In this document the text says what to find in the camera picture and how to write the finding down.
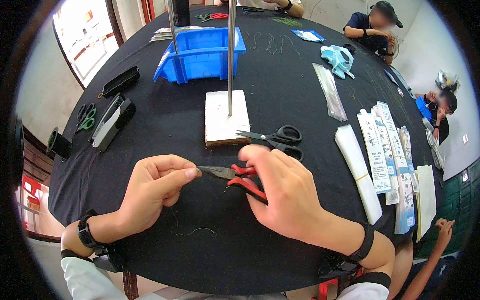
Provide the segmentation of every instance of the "red-handled pliers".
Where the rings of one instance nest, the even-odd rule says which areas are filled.
[[[242,178],[249,175],[256,175],[257,171],[254,167],[240,168],[237,165],[232,165],[232,168],[224,167],[197,167],[200,171],[207,173],[210,176],[217,177],[223,180],[228,180],[227,186],[238,186],[244,189],[248,194],[255,197],[260,202],[268,205],[267,196],[253,185],[249,184]]]

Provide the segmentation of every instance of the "white wooden block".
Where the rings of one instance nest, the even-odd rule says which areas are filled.
[[[250,143],[250,138],[237,135],[238,130],[250,132],[250,121],[243,90],[233,91],[231,117],[228,116],[228,92],[207,93],[205,101],[206,146]]]

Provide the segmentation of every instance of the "scissor blade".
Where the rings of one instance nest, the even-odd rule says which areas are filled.
[[[242,131],[242,130],[237,130],[237,135],[245,136],[245,137],[250,137],[253,139],[257,140],[262,140],[262,135],[258,133],[253,133],[253,132],[248,132],[248,131]]]
[[[220,179],[232,180],[237,176],[237,172],[224,167],[197,167],[200,171]]]

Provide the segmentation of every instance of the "fingernail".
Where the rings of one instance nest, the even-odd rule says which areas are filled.
[[[187,176],[187,179],[194,179],[195,176],[197,176],[198,169],[188,169],[185,171],[185,175]]]

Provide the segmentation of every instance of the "red scissors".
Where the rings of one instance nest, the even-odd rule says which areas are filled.
[[[267,196],[253,185],[249,184],[242,178],[249,175],[256,175],[257,171],[254,167],[240,168],[237,165],[232,165],[232,168],[224,167],[197,167],[200,171],[207,173],[210,176],[217,177],[223,180],[228,180],[227,186],[237,186],[245,190],[248,194],[255,197],[255,199],[268,205]]]
[[[228,18],[228,15],[227,14],[224,14],[224,13],[214,13],[210,16],[209,19],[206,19],[205,21],[201,21],[200,23],[203,23],[203,22],[207,22],[208,20],[212,20],[212,19],[227,19]]]

